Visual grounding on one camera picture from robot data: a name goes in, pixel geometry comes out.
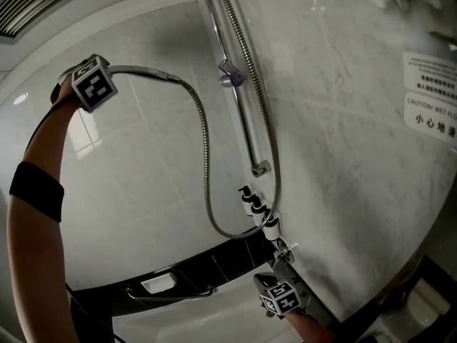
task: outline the white sticker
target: white sticker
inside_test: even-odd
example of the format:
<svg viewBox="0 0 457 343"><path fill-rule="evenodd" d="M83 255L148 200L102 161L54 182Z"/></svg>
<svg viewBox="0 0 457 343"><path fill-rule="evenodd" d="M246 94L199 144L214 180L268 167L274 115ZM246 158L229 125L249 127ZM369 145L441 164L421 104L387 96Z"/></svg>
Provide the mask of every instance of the white sticker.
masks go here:
<svg viewBox="0 0 457 343"><path fill-rule="evenodd" d="M405 123L457 147L457 108L409 91L405 97Z"/></svg>
<svg viewBox="0 0 457 343"><path fill-rule="evenodd" d="M407 89L457 105L457 64L426 56L403 53Z"/></svg>

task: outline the forearm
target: forearm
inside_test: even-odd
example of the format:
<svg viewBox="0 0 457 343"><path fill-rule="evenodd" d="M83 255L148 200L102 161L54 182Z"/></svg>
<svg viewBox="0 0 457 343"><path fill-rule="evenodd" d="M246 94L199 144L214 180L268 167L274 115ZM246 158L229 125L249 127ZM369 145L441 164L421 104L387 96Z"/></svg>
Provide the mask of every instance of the forearm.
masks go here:
<svg viewBox="0 0 457 343"><path fill-rule="evenodd" d="M336 338L334 333L298 312L288 312L285 317L304 343L330 343Z"/></svg>
<svg viewBox="0 0 457 343"><path fill-rule="evenodd" d="M66 131L77 107L69 101L51 114L24 156L57 181ZM27 342L78 342L66 298L59 224L11 197L8 242L14 298Z"/></svg>

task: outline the black elbow strap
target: black elbow strap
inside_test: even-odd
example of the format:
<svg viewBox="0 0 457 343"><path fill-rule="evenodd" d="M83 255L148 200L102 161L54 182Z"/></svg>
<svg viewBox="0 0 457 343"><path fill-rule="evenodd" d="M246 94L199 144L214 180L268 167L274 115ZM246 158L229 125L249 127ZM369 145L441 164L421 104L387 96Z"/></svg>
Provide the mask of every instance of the black elbow strap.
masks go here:
<svg viewBox="0 0 457 343"><path fill-rule="evenodd" d="M57 222L61 221L64 188L36 165L23 161L17 166L9 193L47 217Z"/></svg>

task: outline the metal flexible hose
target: metal flexible hose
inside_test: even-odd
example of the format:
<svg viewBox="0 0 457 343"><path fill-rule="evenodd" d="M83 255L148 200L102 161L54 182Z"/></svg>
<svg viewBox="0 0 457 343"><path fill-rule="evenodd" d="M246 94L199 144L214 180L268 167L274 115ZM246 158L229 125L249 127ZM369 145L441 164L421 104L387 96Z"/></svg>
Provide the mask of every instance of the metal flexible hose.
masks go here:
<svg viewBox="0 0 457 343"><path fill-rule="evenodd" d="M279 197L281 195L281 171L279 169L279 155L278 155L278 147L276 145L276 138L274 134L273 124L271 122L270 114L268 112L268 107L266 104L265 96L263 94L262 85L258 78L256 67L254 66L253 59L251 56L251 52L249 51L248 45L246 44L246 40L244 38L243 32L239 25L238 19L236 18L235 11L231 5L230 0L222 0L224 6L226 7L228 16L230 21L233 25L233 29L235 30L236 36L238 38L238 42L240 43L241 49L243 51L244 58L246 63L249 67L249 74L251 75L251 79L256 90L258 103L261 108L261 113L263 117L263 122L266 127L266 132L268 135L268 141L270 144L271 149L271 156L273 158L273 170L274 170L274 177L275 177L275 190L274 190L274 199L273 204L271 205L271 211L265 217L260 225L256 228L252 229L249 232L245 232L243 234L230 234L225 232L223 229L219 227L214 219L213 209L211 206L211 190L210 190L210 146L209 146L209 131L208 131L208 122L206 120L205 109L198 94L195 92L194 88L190 86L187 82L181 80L180 84L182 85L185 90L192 96L192 99L195 102L195 105L199 111L200 121L201 121L201 129L203 131L203 141L204 141L204 194L205 194L205 205L206 205L206 213L208 214L209 221L213 228L224 237L228 237L230 239L245 239L255 233L259 232L267 222L270 222L273 218L273 214L276 211L278 206Z"/></svg>

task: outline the air vent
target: air vent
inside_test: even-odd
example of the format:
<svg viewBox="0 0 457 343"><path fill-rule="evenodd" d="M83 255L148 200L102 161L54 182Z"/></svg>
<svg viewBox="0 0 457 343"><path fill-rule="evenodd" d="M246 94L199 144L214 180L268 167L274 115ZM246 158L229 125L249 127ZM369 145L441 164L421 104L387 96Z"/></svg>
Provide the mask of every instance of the air vent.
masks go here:
<svg viewBox="0 0 457 343"><path fill-rule="evenodd" d="M0 0L0 43L15 44L26 30L70 0Z"/></svg>

